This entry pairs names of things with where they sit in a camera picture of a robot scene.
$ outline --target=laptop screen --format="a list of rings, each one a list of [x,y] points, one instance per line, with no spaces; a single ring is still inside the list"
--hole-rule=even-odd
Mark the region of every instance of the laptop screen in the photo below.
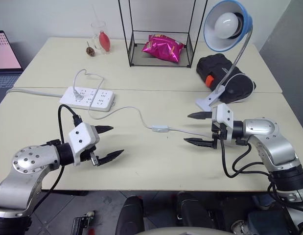
[[[0,31],[0,71],[19,71],[22,67],[16,58],[8,39]]]

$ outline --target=blue lamp shade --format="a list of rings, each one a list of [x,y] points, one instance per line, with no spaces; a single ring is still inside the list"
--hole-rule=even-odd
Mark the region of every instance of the blue lamp shade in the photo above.
[[[214,30],[216,21],[224,13],[234,13],[239,19],[236,33],[229,38],[220,38]],[[214,51],[222,52],[231,49],[243,39],[253,25],[253,19],[244,6],[234,0],[225,0],[215,5],[208,13],[204,25],[204,38],[207,46]]]

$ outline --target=black wire frame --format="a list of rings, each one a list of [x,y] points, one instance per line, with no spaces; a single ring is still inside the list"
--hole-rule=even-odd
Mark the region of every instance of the black wire frame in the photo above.
[[[190,23],[189,23],[189,28],[188,28],[188,32],[172,32],[172,31],[145,31],[145,30],[134,30],[133,28],[133,20],[132,20],[132,9],[131,9],[131,0],[128,0],[128,5],[129,5],[129,11],[130,11],[130,19],[131,19],[131,29],[132,29],[132,34],[131,34],[131,40],[129,45],[127,45],[127,40],[126,40],[126,34],[125,34],[125,28],[124,28],[124,20],[123,20],[123,15],[122,15],[122,9],[121,9],[121,0],[118,0],[118,6],[119,6],[119,10],[120,10],[120,16],[121,16],[121,21],[122,21],[122,28],[123,28],[123,34],[124,34],[124,40],[125,40],[125,46],[126,46],[126,51],[127,51],[127,57],[128,57],[128,62],[129,62],[129,66],[152,66],[152,67],[186,67],[186,68],[191,68],[193,59],[194,59],[194,54],[197,48],[197,43],[198,43],[198,39],[199,39],[199,35],[200,35],[200,29],[203,23],[203,19],[205,16],[205,12],[206,12],[206,8],[207,8],[207,4],[208,4],[208,0],[206,0],[205,2],[205,7],[204,7],[204,11],[200,20],[200,26],[198,29],[198,34],[197,34],[197,38],[196,38],[196,43],[195,43],[195,47],[192,46],[191,43],[191,39],[190,39],[190,28],[191,28],[191,23],[193,20],[193,14],[194,14],[194,9],[195,9],[195,5],[196,5],[196,0],[194,0],[194,5],[192,8],[192,13],[191,13],[191,18],[190,18]],[[186,41],[186,45],[185,45],[185,49],[186,49],[186,53],[187,53],[187,59],[188,59],[188,65],[183,66],[183,65],[179,65],[179,64],[170,64],[170,65],[135,65],[133,63],[133,57],[134,57],[134,51],[135,51],[135,47],[137,47],[137,44],[135,43],[135,38],[134,38],[134,32],[150,32],[150,33],[183,33],[183,34],[187,34],[187,41]]]

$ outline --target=lamp arm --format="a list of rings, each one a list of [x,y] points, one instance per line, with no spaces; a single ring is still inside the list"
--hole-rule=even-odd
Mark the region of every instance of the lamp arm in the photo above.
[[[244,45],[243,45],[242,48],[240,49],[240,52],[238,53],[238,55],[237,55],[235,61],[233,62],[233,64],[232,64],[230,70],[226,73],[226,75],[223,77],[223,79],[222,79],[222,80],[219,82],[219,84],[216,86],[216,88],[215,88],[215,92],[216,92],[216,93],[219,92],[220,86],[226,81],[226,79],[230,76],[230,74],[231,74],[232,71],[234,70],[234,68],[235,68],[235,66],[236,66],[236,64],[237,64],[237,62],[239,61],[241,55],[243,54],[244,50],[245,50],[246,47],[247,47],[247,44],[249,43],[249,40],[250,40],[250,38],[251,38],[252,32],[253,32],[253,26],[251,25],[250,30],[249,30],[248,33],[247,33],[247,37],[246,37],[246,40],[245,40],[245,42],[244,42]]]

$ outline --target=robotic arm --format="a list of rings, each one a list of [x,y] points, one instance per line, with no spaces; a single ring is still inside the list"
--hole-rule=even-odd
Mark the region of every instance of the robotic arm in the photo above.
[[[258,154],[269,172],[269,181],[280,199],[290,208],[300,204],[302,220],[297,219],[297,225],[303,222],[303,167],[291,145],[280,133],[276,122],[267,118],[246,119],[234,121],[233,112],[226,104],[214,107],[212,112],[199,112],[189,115],[190,118],[212,118],[213,141],[198,138],[185,139],[198,146],[217,148],[217,140],[238,145],[249,142],[257,148]]]
[[[110,126],[91,126],[78,117],[69,141],[49,141],[22,148],[12,159],[9,175],[0,184],[0,234],[24,234],[31,224],[30,216],[39,205],[43,178],[60,165],[80,165],[91,160],[94,166],[115,159],[123,150],[99,158],[94,154],[100,133]]]

